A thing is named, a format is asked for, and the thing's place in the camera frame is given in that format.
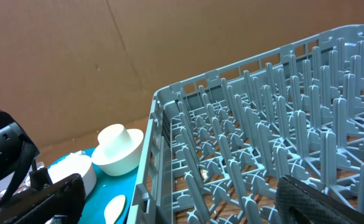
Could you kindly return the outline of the white cup upside down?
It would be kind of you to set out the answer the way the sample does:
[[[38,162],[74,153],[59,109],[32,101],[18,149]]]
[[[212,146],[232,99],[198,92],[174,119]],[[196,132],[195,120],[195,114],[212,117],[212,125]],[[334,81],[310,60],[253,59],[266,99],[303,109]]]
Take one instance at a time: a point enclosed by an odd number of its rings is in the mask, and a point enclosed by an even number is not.
[[[128,130],[122,124],[112,124],[98,134],[99,145],[116,149],[131,146],[132,139]]]

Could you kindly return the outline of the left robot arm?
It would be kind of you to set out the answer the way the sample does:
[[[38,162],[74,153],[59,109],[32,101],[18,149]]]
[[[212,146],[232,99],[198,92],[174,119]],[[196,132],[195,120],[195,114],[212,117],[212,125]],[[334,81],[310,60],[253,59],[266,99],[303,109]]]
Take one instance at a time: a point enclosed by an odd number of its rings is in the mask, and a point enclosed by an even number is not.
[[[29,169],[36,170],[39,150],[13,117],[0,110],[0,180],[12,174],[6,192],[0,199],[4,205],[19,188]]]

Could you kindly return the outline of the yellow plastic spoon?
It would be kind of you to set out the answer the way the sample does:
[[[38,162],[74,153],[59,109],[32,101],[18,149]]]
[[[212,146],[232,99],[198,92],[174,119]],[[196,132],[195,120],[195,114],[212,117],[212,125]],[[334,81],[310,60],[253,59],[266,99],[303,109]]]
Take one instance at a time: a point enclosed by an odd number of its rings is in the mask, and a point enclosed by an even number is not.
[[[107,204],[104,210],[104,218],[106,224],[114,224],[121,216],[126,203],[125,195],[117,195]]]

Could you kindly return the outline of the pale green bowl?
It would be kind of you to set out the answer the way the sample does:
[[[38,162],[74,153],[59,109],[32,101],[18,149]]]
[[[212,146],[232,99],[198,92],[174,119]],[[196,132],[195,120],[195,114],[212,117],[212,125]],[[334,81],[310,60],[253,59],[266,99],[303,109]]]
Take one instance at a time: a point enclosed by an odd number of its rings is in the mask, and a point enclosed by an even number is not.
[[[140,129],[127,129],[132,144],[126,148],[110,149],[98,145],[91,155],[94,165],[110,176],[121,176],[137,168],[142,154],[144,133]]]

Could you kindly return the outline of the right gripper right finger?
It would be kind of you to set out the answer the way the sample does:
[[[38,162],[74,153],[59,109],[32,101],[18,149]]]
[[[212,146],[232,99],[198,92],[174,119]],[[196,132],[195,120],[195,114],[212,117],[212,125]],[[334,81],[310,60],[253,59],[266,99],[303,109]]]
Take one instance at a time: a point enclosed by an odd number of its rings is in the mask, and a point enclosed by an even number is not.
[[[282,224],[364,223],[364,214],[290,175],[278,179],[276,209]]]

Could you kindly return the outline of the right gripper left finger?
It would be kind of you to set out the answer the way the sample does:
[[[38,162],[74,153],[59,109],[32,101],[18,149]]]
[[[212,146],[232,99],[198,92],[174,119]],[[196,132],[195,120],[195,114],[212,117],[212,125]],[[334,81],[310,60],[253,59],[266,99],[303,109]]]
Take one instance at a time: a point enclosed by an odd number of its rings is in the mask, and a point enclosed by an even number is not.
[[[86,203],[80,174],[72,174],[40,190],[29,188],[0,205],[0,223],[45,223],[59,216],[60,223],[78,223]]]

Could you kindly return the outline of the grey dishwasher rack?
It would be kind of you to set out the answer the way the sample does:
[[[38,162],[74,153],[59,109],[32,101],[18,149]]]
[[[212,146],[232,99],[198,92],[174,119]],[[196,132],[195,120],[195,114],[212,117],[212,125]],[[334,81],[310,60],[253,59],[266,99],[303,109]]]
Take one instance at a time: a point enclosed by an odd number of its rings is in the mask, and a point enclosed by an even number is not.
[[[279,223],[290,175],[364,218],[364,24],[157,90],[128,223]]]

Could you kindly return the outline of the teal plastic tray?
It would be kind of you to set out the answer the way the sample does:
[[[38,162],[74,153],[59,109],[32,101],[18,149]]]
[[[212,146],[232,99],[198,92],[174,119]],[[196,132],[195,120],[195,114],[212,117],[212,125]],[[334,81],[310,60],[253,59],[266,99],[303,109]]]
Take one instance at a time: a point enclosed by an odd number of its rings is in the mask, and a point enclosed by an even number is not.
[[[71,174],[78,173],[83,178],[86,191],[86,204],[82,211],[80,223],[101,224],[105,222],[104,211],[107,204],[116,196],[126,197],[124,209],[117,219],[117,223],[125,223],[127,211],[131,204],[137,169],[121,175],[110,176],[91,162],[90,156],[94,149],[78,151],[55,161],[48,168],[50,178],[56,183]]]

